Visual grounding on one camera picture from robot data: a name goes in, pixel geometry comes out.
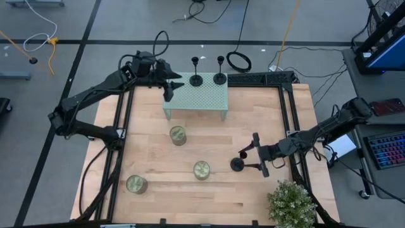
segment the wooden tabletop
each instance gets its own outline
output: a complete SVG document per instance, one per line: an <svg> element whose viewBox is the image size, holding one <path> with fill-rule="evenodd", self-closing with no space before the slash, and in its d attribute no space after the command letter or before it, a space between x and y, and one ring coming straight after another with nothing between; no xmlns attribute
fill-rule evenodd
<svg viewBox="0 0 405 228"><path fill-rule="evenodd" d="M294 84L294 98L302 130L316 125L311 94L306 84ZM234 172L230 160L258 132L261 144L275 144L285 137L278 90L276 88L229 88L229 112L224 122L217 111L173 111L167 121L162 109L163 90L139 87L135 89L130 124L127 132L120 184L113 222L169 224L252 224L274 225L268 220L266 194L278 186L277 180L291 180L288 158L286 166L275 169L267 164L270 177L253 168ZM287 93L290 128L293 129ZM94 124L112 125L117 96L99 103ZM169 130L176 125L185 128L187 142L183 146L171 143ZM89 143L84 169L103 147L96 140ZM84 208L99 191L106 153L96 160L87 174ZM314 195L335 220L339 220L335 197L325 160L319 162L308 153L308 170ZM193 166L203 160L209 163L211 175L206 180L194 177ZM246 163L257 163L257 152L249 153ZM274 166L282 164L274 161ZM128 192L126 181L131 175L145 178L144 194ZM104 217L109 193L104 204ZM78 193L72 218L78 217Z"/></svg>

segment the green perforated platform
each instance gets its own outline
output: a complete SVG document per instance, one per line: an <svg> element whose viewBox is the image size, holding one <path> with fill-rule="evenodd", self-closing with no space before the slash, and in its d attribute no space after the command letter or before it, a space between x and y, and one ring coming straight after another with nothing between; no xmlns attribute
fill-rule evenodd
<svg viewBox="0 0 405 228"><path fill-rule="evenodd" d="M228 81L223 85L217 85L213 80L215 73L198 73L203 83L194 87L189 82L194 73L178 74L183 77L172 81L183 82L185 85L174 90L174 97L170 102L163 102L163 110L168 120L171 117L171 110L221 111L221 119L225 119L228 111Z"/></svg>

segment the can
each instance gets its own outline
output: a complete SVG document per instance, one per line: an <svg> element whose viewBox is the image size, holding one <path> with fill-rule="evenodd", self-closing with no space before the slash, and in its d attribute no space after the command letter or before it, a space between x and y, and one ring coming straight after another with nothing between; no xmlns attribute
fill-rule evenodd
<svg viewBox="0 0 405 228"><path fill-rule="evenodd" d="M211 168L206 161L198 161L193 168L194 176L200 180L205 181L211 173Z"/></svg>
<svg viewBox="0 0 405 228"><path fill-rule="evenodd" d="M138 175L132 175L127 179L127 189L131 193L142 194L147 189L147 181Z"/></svg>
<svg viewBox="0 0 405 228"><path fill-rule="evenodd" d="M181 126L175 126L170 129L170 138L174 145L182 146L187 141L185 130Z"/></svg>

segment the green plant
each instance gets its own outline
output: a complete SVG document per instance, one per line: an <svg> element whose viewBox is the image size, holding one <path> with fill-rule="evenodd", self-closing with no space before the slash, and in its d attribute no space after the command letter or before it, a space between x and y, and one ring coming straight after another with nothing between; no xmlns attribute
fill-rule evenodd
<svg viewBox="0 0 405 228"><path fill-rule="evenodd" d="M313 227L315 207L307 190L295 182L278 182L274 193L267 194L269 219L282 228Z"/></svg>

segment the orange cable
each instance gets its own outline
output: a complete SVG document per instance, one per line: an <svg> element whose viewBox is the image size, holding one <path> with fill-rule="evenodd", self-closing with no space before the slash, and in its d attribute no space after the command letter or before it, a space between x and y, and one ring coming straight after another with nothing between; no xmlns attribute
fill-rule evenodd
<svg viewBox="0 0 405 228"><path fill-rule="evenodd" d="M282 53L283 53L283 48L284 48L285 40L287 40L287 35L288 35L289 32L290 32L292 22L294 21L294 19L296 19L297 10L298 10L299 3L300 3L300 2L301 2L301 0L297 0L296 7L294 8L294 14L291 16L289 26L288 26L288 28L287 28L287 31L286 31L285 35L284 35L284 39L283 39L283 43L281 44L281 50L280 50L280 54L278 55L277 66L276 66L276 70L275 70L275 71L278 70L278 66L279 66L280 60L281 60L281 55L282 55Z"/></svg>
<svg viewBox="0 0 405 228"><path fill-rule="evenodd" d="M17 50L19 50L21 53L23 53L26 57L28 57L28 59L32 59L33 57L29 54L27 54L24 50L22 50L20 47L18 47L17 44L14 43L14 41L12 41L6 34L4 34L1 30L0 30L0 34L6 38L12 45L14 45L15 48L17 48Z"/></svg>
<svg viewBox="0 0 405 228"><path fill-rule="evenodd" d="M21 53L23 53L26 57L28 57L29 60L34 59L34 57L32 57L31 55L27 54L23 49L21 49L16 43L14 43L13 40L11 40L6 34L4 34L1 30L0 30L0 34L6 38L8 40L8 42L10 42L15 48L17 48L17 50L19 50ZM41 63L39 63L40 67L45 70L45 66Z"/></svg>
<svg viewBox="0 0 405 228"><path fill-rule="evenodd" d="M51 57L48 60L48 66L49 66L49 69L51 70L52 75L55 76L55 72L53 72L53 69L52 69L52 66L51 66L51 61L52 61L53 55L55 54L56 45L55 44L52 44L52 45L53 45L53 51L52 51Z"/></svg>

